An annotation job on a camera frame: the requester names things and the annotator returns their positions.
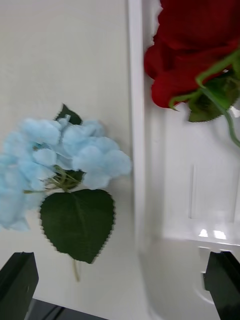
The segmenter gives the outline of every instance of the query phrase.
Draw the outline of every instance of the red rose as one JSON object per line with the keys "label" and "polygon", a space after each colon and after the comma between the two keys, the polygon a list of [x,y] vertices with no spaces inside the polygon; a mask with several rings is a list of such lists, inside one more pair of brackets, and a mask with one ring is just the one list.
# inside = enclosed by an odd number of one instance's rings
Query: red rose
{"label": "red rose", "polygon": [[162,6],[144,68],[154,79],[153,101],[168,108],[172,97],[198,88],[197,75],[237,49],[240,0],[163,0]]}

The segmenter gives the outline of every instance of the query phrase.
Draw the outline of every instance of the green leaf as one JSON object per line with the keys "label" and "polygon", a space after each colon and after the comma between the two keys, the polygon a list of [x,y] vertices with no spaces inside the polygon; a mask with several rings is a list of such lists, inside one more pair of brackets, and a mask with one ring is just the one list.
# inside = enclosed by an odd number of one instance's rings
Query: green leaf
{"label": "green leaf", "polygon": [[70,116],[69,122],[73,125],[80,125],[83,122],[79,115],[70,110],[65,104],[62,105],[62,109],[56,116],[55,120],[58,120],[59,118],[64,118],[66,115]]}
{"label": "green leaf", "polygon": [[91,264],[112,231],[114,201],[103,190],[54,193],[42,203],[45,235],[59,252]]}
{"label": "green leaf", "polygon": [[215,63],[214,65],[212,65],[209,69],[207,69],[206,71],[200,73],[197,77],[196,77],[196,82],[200,87],[205,87],[203,85],[203,81],[210,77],[211,75],[215,75],[220,73],[221,71],[223,71],[225,68],[227,68],[228,66],[232,65],[232,63],[235,61],[235,59],[237,57],[240,56],[240,50],[236,50],[234,52],[232,52],[230,55],[226,56],[223,60]]}
{"label": "green leaf", "polygon": [[[225,110],[229,109],[239,97],[238,86],[232,81],[233,76],[233,72],[229,71],[205,84]],[[189,122],[211,121],[222,115],[215,103],[203,94],[201,89],[188,101],[188,106],[191,110]]]}

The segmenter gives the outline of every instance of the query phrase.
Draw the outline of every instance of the white plastic tray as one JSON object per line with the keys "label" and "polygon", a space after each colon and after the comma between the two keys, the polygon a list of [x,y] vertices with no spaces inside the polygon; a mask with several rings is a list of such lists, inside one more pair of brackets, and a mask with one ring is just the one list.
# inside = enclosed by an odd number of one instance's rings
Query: white plastic tray
{"label": "white plastic tray", "polygon": [[129,0],[136,245],[156,317],[217,320],[202,272],[210,251],[240,259],[240,149],[223,117],[189,123],[185,104],[152,103],[143,57],[159,11],[158,0]]}

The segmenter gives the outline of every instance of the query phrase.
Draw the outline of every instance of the flower cluster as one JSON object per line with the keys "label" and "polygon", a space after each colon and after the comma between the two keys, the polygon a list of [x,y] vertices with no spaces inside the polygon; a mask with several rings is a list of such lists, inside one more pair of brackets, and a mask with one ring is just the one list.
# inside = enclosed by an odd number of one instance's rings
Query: flower cluster
{"label": "flower cluster", "polygon": [[69,173],[82,173],[84,186],[94,190],[128,175],[131,168],[130,158],[105,136],[98,121],[71,124],[69,115],[25,119],[6,138],[0,155],[0,225],[27,229],[26,210],[38,208],[47,192],[59,188],[66,192],[81,182]]}

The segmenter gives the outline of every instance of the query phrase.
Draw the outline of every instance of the white surface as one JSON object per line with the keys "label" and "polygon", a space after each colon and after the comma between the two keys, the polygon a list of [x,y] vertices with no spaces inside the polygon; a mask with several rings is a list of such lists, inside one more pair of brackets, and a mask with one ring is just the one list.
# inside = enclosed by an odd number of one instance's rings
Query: white surface
{"label": "white surface", "polygon": [[[135,216],[149,305],[154,319],[218,320],[201,273],[210,251],[231,250],[240,260],[240,150],[223,117],[188,123],[184,104],[174,112],[152,103],[152,81],[139,61],[152,43],[160,4],[136,0],[134,5],[131,21],[138,28],[131,28],[131,85],[140,96],[132,99],[133,145],[136,179],[142,170],[145,176],[145,184],[135,189]],[[240,118],[234,123],[240,137]]]}
{"label": "white surface", "polygon": [[[25,117],[53,118],[61,103],[98,118],[131,153],[127,5],[119,0],[2,0],[0,2],[0,137]],[[34,252],[34,297],[110,320],[147,320],[134,244],[130,178],[109,188],[116,226],[93,265],[72,261],[43,236],[36,212],[27,233],[1,231],[0,267],[14,252]]]}

